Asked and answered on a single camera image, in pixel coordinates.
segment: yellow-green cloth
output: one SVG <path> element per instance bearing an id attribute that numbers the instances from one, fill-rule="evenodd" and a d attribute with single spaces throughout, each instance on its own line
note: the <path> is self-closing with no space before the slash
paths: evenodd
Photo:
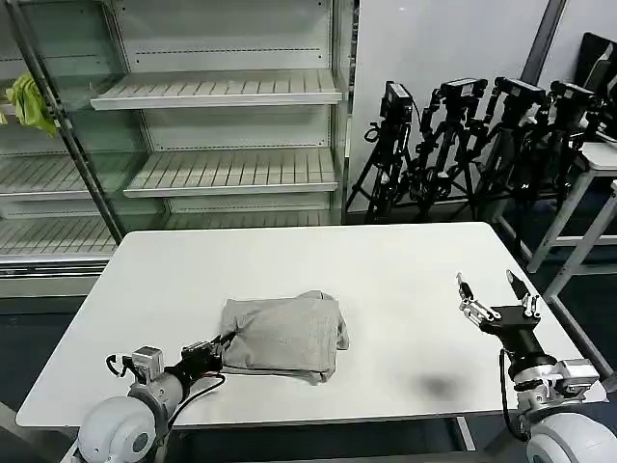
<path id="1" fill-rule="evenodd" d="M 44 130 L 52 137 L 56 136 L 56 125 L 49 116 L 45 101 L 30 72 L 14 81 L 13 87 L 7 90 L 7 98 L 15 107 L 19 123 Z"/>

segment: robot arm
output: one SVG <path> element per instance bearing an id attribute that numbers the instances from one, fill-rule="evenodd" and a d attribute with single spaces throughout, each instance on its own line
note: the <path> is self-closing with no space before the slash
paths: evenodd
<path id="1" fill-rule="evenodd" d="M 130 370 L 135 382 L 128 396 L 103 400 L 84 419 L 77 436 L 81 457 L 87 463 L 135 463 L 158 447 L 188 403 L 225 382 L 219 371 L 232 337 L 184 347 L 180 362 L 168 368 L 163 367 L 161 350 L 152 347 L 122 356 L 120 371 L 114 367 L 116 356 L 110 356 L 108 369 L 118 377 Z M 205 376 L 220 380 L 189 397 L 191 386 Z"/>
<path id="2" fill-rule="evenodd" d="M 588 360 L 555 360 L 546 354 L 533 330 L 541 320 L 538 295 L 524 282 L 506 273 L 520 304 L 487 307 L 471 292 L 459 273 L 460 310 L 480 331 L 497 336 L 501 351 L 501 388 L 504 418 L 517 439 L 526 442 L 530 463 L 608 463 L 617 455 L 617 438 L 598 422 L 571 413 L 584 394 L 600 379 Z M 510 359 L 508 374 L 519 402 L 519 429 L 510 423 L 505 401 L 503 356 Z"/>

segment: glass door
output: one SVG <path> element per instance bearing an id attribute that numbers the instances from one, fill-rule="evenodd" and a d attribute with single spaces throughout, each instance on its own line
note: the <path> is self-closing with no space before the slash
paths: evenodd
<path id="1" fill-rule="evenodd" d="M 81 178 L 61 133 L 23 125 L 6 91 L 28 72 L 0 7 L 0 276 L 99 271 L 117 240 Z"/>
<path id="2" fill-rule="evenodd" d="M 353 0 L 16 5 L 124 231 L 340 223 Z"/>

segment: metal frame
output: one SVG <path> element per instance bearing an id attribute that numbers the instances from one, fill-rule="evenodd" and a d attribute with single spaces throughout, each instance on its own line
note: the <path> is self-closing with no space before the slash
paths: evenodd
<path id="1" fill-rule="evenodd" d="M 581 185 L 585 186 L 586 181 L 584 179 Z M 584 350 L 584 354 L 594 363 L 594 366 L 603 378 L 604 387 L 609 392 L 617 390 L 617 374 L 593 342 L 587 337 L 580 325 L 570 315 L 563 302 L 559 299 L 559 293 L 575 275 L 617 274 L 617 265 L 585 265 L 583 263 L 593 247 L 602 240 L 604 231 L 617 215 L 617 180 L 613 181 L 612 187 L 613 192 L 610 198 L 544 293 L 545 300 L 556 309 L 556 314 L 561 315 L 561 318 L 566 321 L 564 327 L 570 327 L 572 331 L 571 337 L 578 339 L 582 343 L 583 348 L 581 350 Z"/>
<path id="2" fill-rule="evenodd" d="M 529 265 L 527 266 L 527 271 L 530 273 L 535 273 L 542 265 L 542 262 L 547 258 L 549 251 L 553 247 L 558 246 L 576 246 L 579 242 L 581 242 L 584 238 L 583 236 L 560 236 L 560 233 L 566 227 L 568 221 L 572 217 L 572 214 L 577 209 L 578 204 L 582 200 L 585 192 L 591 185 L 591 182 L 596 177 L 617 177 L 617 171 L 609 171 L 609 170 L 596 170 L 590 168 L 587 172 L 581 174 L 575 186 L 564 202 L 561 210 L 555 217 L 554 221 L 550 225 L 550 228 L 542 238 L 542 242 L 538 249 L 535 250 L 528 258 Z M 596 244 L 616 244 L 617 236 L 606 235 L 599 236 Z"/>
<path id="3" fill-rule="evenodd" d="M 84 152 L 79 141 L 74 138 L 72 133 L 72 124 L 68 119 L 66 112 L 63 110 L 57 92 L 54 90 L 51 79 L 46 72 L 43 60 L 38 52 L 36 45 L 30 40 L 34 36 L 30 30 L 29 24 L 24 17 L 23 11 L 17 0 L 4 0 L 7 13 L 9 15 L 11 29 L 17 46 L 23 55 L 24 61 L 31 71 L 37 86 L 39 87 L 42 96 L 51 109 L 51 113 L 59 126 L 59 132 L 62 136 L 68 153 L 75 163 L 81 178 L 83 178 L 86 188 L 90 193 L 96 207 L 98 208 L 101 217 L 103 218 L 110 233 L 120 244 L 122 238 L 126 234 L 121 222 L 112 208 L 109 200 L 105 196 L 98 178 L 92 168 L 87 154 Z"/>

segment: white wall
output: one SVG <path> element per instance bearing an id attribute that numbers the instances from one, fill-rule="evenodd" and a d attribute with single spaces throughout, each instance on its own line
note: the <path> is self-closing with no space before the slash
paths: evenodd
<path id="1" fill-rule="evenodd" d="M 574 78 L 586 32 L 617 41 L 616 0 L 569 0 L 540 74 L 541 87 L 547 89 L 554 80 Z"/>
<path id="2" fill-rule="evenodd" d="M 404 84 L 421 112 L 442 82 L 476 77 L 492 83 L 501 75 L 519 77 L 547 4 L 548 0 L 362 0 L 350 183 L 373 148 L 363 134 L 369 123 L 379 121 L 387 80 Z M 485 104 L 478 114 L 484 114 Z M 441 116 L 438 113 L 434 122 Z M 414 124 L 411 149 L 421 141 L 417 121 Z M 350 210 L 365 208 L 366 201 L 357 197 Z"/>

